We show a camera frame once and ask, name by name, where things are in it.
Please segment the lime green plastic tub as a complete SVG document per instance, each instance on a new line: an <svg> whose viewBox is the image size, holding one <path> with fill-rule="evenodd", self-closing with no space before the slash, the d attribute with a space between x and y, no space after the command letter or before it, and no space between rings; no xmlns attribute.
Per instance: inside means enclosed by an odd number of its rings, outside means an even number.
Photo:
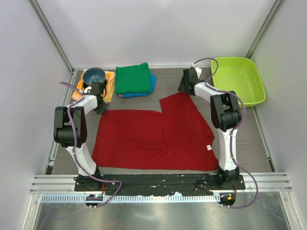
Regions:
<svg viewBox="0 0 307 230"><path fill-rule="evenodd" d="M245 107L254 107L266 99L266 92L256 64L245 57L218 57L211 62L216 71L212 82L215 88L234 91Z"/></svg>

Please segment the red t-shirt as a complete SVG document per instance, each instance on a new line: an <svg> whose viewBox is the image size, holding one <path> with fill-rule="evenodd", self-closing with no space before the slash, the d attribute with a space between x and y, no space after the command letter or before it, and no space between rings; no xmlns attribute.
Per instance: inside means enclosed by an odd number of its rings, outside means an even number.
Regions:
<svg viewBox="0 0 307 230"><path fill-rule="evenodd" d="M178 92L161 111L111 110L100 119L92 158L99 167L213 171L214 134L192 98Z"/></svg>

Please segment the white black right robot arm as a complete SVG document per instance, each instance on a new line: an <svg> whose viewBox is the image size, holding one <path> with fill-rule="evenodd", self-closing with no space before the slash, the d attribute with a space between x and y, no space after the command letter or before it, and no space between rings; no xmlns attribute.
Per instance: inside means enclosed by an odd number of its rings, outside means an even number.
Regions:
<svg viewBox="0 0 307 230"><path fill-rule="evenodd" d="M210 103L211 121L217 129L220 145L220 159L217 170L217 185L228 189L239 180L236 161L237 126L242 120L238 99L234 92L219 90L200 80L201 69L191 67L183 70L178 90L198 96Z"/></svg>

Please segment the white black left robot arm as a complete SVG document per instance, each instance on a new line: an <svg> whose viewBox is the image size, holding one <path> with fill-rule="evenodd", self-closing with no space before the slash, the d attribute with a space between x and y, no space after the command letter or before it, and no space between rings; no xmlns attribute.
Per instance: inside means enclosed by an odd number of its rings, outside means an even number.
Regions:
<svg viewBox="0 0 307 230"><path fill-rule="evenodd" d="M78 169L75 191L97 191L102 187L102 179L97 164L92 159L87 144L86 115L95 111L101 115L107 110L103 100L106 85L101 82L92 83L84 91L62 82L80 95L80 99L67 106L55 108L53 137L73 158Z"/></svg>

